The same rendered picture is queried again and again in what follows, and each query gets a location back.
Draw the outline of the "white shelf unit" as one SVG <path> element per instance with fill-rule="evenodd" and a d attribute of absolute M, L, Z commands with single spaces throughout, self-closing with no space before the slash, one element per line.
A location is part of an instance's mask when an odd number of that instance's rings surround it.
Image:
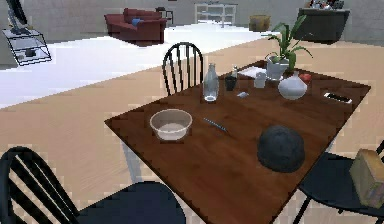
<path fill-rule="evenodd" d="M 221 26 L 234 25 L 237 5 L 220 1 L 198 2 L 194 4 L 196 23 L 213 23 Z"/>

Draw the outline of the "brown basket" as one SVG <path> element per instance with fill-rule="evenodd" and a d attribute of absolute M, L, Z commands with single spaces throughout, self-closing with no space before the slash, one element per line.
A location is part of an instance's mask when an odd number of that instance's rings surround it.
<path fill-rule="evenodd" d="M 270 16 L 252 15 L 249 21 L 249 30 L 253 32 L 265 32 L 270 26 Z"/>

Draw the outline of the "beige bowl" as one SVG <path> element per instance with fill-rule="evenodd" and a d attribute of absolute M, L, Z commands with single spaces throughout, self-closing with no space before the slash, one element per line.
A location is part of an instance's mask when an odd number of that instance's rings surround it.
<path fill-rule="evenodd" d="M 192 116 L 184 110 L 165 109 L 156 112 L 149 124 L 160 140 L 178 141 L 186 136 L 192 122 Z"/>

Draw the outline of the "tan bread loaf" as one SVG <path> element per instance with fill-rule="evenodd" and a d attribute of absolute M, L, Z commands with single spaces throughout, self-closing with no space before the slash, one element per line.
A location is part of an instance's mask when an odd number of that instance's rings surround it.
<path fill-rule="evenodd" d="M 378 153 L 360 149 L 349 172 L 360 203 L 381 208 L 384 204 L 384 163 Z"/>

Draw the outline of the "black spindle-back chair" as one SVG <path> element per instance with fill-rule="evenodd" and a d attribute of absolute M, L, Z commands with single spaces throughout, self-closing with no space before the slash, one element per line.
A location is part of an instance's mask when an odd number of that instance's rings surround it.
<path fill-rule="evenodd" d="M 164 184 L 132 184 L 82 210 L 76 208 L 48 164 L 33 150 L 16 146 L 0 157 L 0 224 L 27 224 L 18 204 L 38 224 L 54 224 L 9 178 L 16 175 L 59 224 L 186 224 L 182 207 Z"/>
<path fill-rule="evenodd" d="M 203 82 L 203 55 L 190 42 L 179 42 L 166 52 L 162 63 L 165 89 L 172 95 Z"/>

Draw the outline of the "black television set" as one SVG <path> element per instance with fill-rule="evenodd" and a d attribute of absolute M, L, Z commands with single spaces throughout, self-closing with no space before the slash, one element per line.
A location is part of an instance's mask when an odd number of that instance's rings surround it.
<path fill-rule="evenodd" d="M 11 21 L 11 32 L 16 35 L 29 35 L 30 31 L 26 28 L 27 18 L 21 6 L 20 0 L 6 0 L 8 4 L 8 18 Z"/>

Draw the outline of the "white round vase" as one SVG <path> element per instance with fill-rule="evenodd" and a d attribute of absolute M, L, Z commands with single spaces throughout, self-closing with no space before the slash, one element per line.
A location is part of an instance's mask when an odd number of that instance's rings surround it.
<path fill-rule="evenodd" d="M 307 85 L 299 77 L 299 72 L 295 71 L 292 76 L 280 81 L 278 91 L 285 99 L 297 100 L 305 95 Z"/>

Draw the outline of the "dark grey dome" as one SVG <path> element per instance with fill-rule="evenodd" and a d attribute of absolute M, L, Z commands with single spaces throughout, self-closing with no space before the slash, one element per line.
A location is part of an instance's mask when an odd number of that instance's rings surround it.
<path fill-rule="evenodd" d="M 305 159 L 304 140 L 291 128 L 270 126 L 259 137 L 257 157 L 264 167 L 275 172 L 295 172 Z"/>

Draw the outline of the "green house plant white pot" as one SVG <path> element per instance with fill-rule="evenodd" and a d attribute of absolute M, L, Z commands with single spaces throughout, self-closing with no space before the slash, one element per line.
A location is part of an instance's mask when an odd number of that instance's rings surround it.
<path fill-rule="evenodd" d="M 294 40 L 298 29 L 306 20 L 306 15 L 301 15 L 297 18 L 293 27 L 280 22 L 273 29 L 271 34 L 267 34 L 269 40 L 276 40 L 279 46 L 279 51 L 270 52 L 265 56 L 266 59 L 266 75 L 267 78 L 273 81 L 280 81 L 286 71 L 292 71 L 296 64 L 296 52 L 304 50 L 310 56 L 312 54 L 302 46 L 299 46 L 300 39 L 294 44 Z"/>

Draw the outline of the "dark brown wooden table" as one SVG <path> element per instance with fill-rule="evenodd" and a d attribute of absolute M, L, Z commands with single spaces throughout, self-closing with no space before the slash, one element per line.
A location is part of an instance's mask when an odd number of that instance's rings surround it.
<path fill-rule="evenodd" d="M 220 89 L 214 103 L 205 102 L 202 88 L 194 86 L 106 124 L 206 224 L 272 224 L 369 90 L 364 84 L 314 73 L 302 98 L 286 100 L 276 82 L 255 88 L 252 78 L 239 76 L 235 89 Z M 241 92 L 249 95 L 240 98 Z M 352 103 L 328 99 L 326 92 Z M 152 115 L 169 108 L 193 117 L 179 142 L 159 140 L 149 124 Z M 304 140 L 305 160 L 295 172 L 274 172 L 258 161 L 259 137 L 273 125 L 289 127 Z"/>

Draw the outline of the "black cup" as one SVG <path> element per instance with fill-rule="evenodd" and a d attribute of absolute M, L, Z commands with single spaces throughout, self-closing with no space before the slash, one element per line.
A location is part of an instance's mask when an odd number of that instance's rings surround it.
<path fill-rule="evenodd" d="M 227 91 L 233 91 L 237 83 L 237 78 L 233 76 L 225 77 L 225 87 Z"/>

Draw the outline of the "white mug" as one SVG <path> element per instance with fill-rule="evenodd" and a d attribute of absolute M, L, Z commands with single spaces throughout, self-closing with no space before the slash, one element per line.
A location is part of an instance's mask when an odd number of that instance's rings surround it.
<path fill-rule="evenodd" d="M 266 83 L 266 74 L 264 72 L 258 72 L 254 79 L 255 88 L 264 88 Z"/>

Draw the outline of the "dark grey cabinet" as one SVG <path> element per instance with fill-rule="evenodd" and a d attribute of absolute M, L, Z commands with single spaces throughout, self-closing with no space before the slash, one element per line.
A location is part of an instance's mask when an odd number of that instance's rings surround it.
<path fill-rule="evenodd" d="M 315 43 L 332 44 L 340 40 L 350 11 L 300 8 L 298 16 L 306 18 L 294 38 Z"/>

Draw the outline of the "clear glass bottle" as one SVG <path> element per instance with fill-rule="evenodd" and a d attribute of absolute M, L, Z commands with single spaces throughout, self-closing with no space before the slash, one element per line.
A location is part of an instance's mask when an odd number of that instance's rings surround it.
<path fill-rule="evenodd" d="M 219 78 L 216 73 L 216 66 L 210 63 L 208 66 L 207 74 L 203 80 L 203 96 L 207 102 L 214 102 L 217 100 L 219 92 Z"/>

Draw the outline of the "black mobile phone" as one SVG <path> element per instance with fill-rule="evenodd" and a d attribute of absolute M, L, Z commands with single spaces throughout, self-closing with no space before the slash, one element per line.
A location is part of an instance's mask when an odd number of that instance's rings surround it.
<path fill-rule="evenodd" d="M 336 95 L 334 93 L 326 92 L 326 93 L 324 93 L 323 96 L 328 98 L 328 99 L 336 100 L 338 102 L 343 102 L 343 103 L 346 103 L 346 104 L 351 104 L 352 103 L 352 99 L 344 97 L 344 96 L 339 96 L 339 95 Z"/>

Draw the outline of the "black side table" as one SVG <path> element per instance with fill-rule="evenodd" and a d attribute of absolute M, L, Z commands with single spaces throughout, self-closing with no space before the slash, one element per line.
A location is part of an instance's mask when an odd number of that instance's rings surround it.
<path fill-rule="evenodd" d="M 168 10 L 165 7 L 156 7 L 156 12 L 159 12 L 167 21 L 174 23 L 174 15 L 172 10 Z"/>

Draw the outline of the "white paper sheet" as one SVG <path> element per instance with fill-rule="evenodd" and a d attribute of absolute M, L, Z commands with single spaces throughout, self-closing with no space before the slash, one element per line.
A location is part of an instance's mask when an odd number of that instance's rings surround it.
<path fill-rule="evenodd" d="M 251 66 L 251 67 L 248 67 L 246 69 L 239 71 L 239 74 L 255 78 L 257 73 L 265 73 L 265 72 L 266 72 L 266 70 L 264 68 Z"/>

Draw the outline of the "dark red sofa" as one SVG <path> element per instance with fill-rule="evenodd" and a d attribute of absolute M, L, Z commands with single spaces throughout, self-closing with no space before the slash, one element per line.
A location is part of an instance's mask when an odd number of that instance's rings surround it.
<path fill-rule="evenodd" d="M 140 18 L 137 27 L 131 24 L 133 18 Z M 104 16 L 109 36 L 137 45 L 151 46 L 164 43 L 167 20 L 159 12 L 125 8 L 122 14 Z"/>

